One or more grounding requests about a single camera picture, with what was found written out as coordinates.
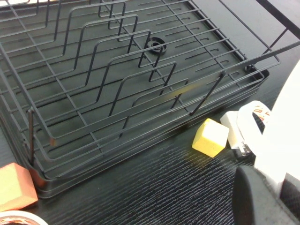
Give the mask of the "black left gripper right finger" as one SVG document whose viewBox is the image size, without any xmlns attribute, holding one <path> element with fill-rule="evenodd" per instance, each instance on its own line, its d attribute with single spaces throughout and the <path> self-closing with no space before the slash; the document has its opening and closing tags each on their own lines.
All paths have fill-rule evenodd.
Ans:
<svg viewBox="0 0 300 225">
<path fill-rule="evenodd" d="M 282 184 L 281 200 L 292 213 L 300 212 L 300 180 L 289 173 Z"/>
</svg>

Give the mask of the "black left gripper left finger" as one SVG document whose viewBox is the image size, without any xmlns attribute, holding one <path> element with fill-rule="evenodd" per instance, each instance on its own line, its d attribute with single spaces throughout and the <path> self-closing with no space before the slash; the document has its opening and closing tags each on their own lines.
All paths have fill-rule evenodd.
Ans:
<svg viewBox="0 0 300 225">
<path fill-rule="evenodd" d="M 250 166 L 239 166 L 234 176 L 232 211 L 236 225 L 293 225 L 294 215 Z"/>
</svg>

